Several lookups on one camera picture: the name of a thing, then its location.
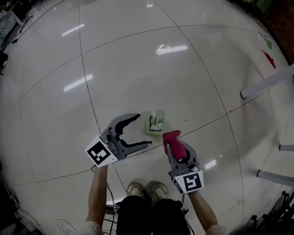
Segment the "red item on floor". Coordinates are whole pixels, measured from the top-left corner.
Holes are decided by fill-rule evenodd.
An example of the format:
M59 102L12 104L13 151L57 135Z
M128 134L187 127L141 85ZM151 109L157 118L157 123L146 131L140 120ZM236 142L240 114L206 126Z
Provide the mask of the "red item on floor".
M187 157L186 147L178 141L176 138L181 134L181 131L175 130L171 132L164 133L162 138L164 139L164 151L167 152L167 144L169 143L173 151L175 159L181 160L182 158Z
M277 68L275 66L275 62L274 62L274 59L270 57L269 54L267 54L264 50L263 50L263 53L265 54L265 56L267 57L268 61L271 63L271 65L274 67L274 68Z

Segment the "person's arm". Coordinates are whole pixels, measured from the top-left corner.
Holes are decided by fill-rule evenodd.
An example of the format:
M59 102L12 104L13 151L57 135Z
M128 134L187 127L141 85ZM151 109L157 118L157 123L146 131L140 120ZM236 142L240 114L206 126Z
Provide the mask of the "person's arm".
M89 193L89 213L86 221L99 224L102 228L106 210L106 183L108 166L96 168Z
M212 226L217 225L218 222L215 213L203 199L200 193L196 191L188 195L205 232L207 232L207 230Z

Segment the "glossy floor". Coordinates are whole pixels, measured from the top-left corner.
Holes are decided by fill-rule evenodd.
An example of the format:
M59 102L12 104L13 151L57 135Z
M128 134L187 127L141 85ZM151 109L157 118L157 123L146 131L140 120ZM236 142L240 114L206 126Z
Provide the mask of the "glossy floor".
M143 133L146 116L157 109L165 112L165 132L181 130L180 139L195 149L204 171L201 194L229 232L290 191L256 173L294 174L293 156L278 150L294 142L293 80L240 97L287 63L261 24L236 4L44 0L6 53L1 162L21 207L47 234L62 233L57 219L80 229L93 177L84 149L126 113L142 117L125 129L124 140L153 143L109 166L115 201L126 196L130 182L152 180L166 184L170 198L181 198L168 176L162 139ZM185 203L188 221L204 234L188 198Z

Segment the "person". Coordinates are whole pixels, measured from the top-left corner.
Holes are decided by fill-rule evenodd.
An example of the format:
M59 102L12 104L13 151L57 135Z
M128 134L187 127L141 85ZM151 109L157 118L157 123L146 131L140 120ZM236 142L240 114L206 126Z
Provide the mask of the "person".
M82 235L102 235L102 225L106 210L107 166L96 168L89 193L89 213L82 228ZM206 235L226 235L225 227L218 224L215 213L199 192L189 195L196 215ZM187 206L181 201L167 199L164 184L157 183L151 189L153 207L144 197L140 184L132 183L127 189L127 197L115 206L118 215L117 235L189 235L185 214Z

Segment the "shoe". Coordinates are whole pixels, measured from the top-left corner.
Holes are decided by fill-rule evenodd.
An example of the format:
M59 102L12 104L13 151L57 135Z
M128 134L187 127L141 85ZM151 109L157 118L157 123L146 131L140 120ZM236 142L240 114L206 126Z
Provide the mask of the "shoe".
M156 203L160 201L161 199L167 199L167 196L168 196L168 192L164 184L157 183L153 185L151 189L152 203Z
M132 183L128 186L127 196L140 196L144 198L143 186L138 183Z

